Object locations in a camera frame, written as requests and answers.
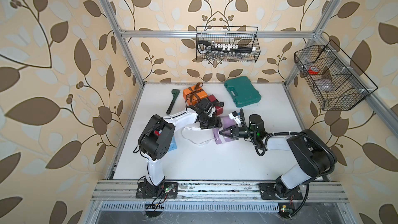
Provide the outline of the purple gift box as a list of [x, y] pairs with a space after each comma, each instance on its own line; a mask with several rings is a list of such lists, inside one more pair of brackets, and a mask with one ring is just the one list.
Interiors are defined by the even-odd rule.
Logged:
[[235, 120], [231, 119], [228, 116], [221, 117], [220, 120], [221, 120], [221, 127], [213, 129], [215, 143], [217, 145], [221, 145], [235, 141], [236, 138], [233, 136], [231, 131], [231, 128], [237, 125]]

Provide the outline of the white ribbon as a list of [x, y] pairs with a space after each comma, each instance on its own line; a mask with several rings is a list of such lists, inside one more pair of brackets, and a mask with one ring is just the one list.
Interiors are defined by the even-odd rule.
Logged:
[[204, 146], [215, 141], [212, 129], [201, 129], [199, 127], [184, 127], [181, 135], [185, 140], [197, 146]]

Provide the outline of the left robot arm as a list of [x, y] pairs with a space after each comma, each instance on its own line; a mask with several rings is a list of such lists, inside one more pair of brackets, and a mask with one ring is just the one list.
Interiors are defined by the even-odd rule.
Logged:
[[223, 102], [214, 103], [206, 97], [175, 115], [150, 118], [137, 143], [138, 152], [147, 159], [145, 179], [151, 186], [157, 187], [165, 179], [161, 159], [169, 151], [175, 131], [194, 123], [199, 123], [202, 130], [220, 128], [222, 123], [216, 108], [223, 106]]

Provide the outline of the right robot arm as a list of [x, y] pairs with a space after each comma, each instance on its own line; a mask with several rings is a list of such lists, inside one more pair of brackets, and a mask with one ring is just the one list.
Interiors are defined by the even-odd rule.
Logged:
[[229, 118], [236, 124], [218, 131], [219, 136], [249, 141], [260, 157], [267, 151], [292, 152], [296, 164], [275, 180], [274, 189], [280, 197], [299, 185], [307, 185], [319, 177], [331, 174], [335, 169], [336, 155], [310, 129], [268, 133], [260, 115], [250, 115], [249, 123], [246, 123], [242, 109], [239, 113], [231, 113]]

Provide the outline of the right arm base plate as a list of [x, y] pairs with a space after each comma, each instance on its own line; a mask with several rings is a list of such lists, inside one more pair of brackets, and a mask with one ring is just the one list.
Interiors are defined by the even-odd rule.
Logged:
[[303, 200], [300, 187], [288, 189], [283, 183], [259, 183], [262, 200]]

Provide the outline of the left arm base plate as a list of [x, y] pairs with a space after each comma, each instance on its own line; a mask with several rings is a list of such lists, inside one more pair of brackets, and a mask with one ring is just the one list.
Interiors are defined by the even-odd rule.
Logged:
[[136, 198], [137, 199], [155, 199], [167, 195], [168, 199], [176, 199], [178, 194], [177, 182], [162, 182], [158, 186], [152, 185], [150, 182], [144, 180], [138, 183]]

